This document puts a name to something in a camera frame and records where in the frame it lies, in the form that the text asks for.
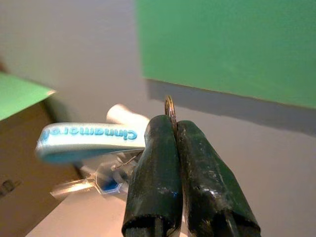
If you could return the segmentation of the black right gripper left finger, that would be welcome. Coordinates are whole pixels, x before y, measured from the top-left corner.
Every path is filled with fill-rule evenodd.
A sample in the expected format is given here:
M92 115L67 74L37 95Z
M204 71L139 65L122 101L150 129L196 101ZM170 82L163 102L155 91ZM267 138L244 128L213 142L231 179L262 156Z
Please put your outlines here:
M125 237L177 237L183 193L180 162L170 118L152 118L145 149L133 171L121 232Z

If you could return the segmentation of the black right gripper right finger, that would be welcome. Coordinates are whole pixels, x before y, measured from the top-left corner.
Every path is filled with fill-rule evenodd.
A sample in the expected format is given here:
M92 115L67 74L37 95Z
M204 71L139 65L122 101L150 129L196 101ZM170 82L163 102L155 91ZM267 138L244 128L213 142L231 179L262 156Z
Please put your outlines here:
M177 123L177 149L191 237L259 237L260 226L233 172L192 121Z

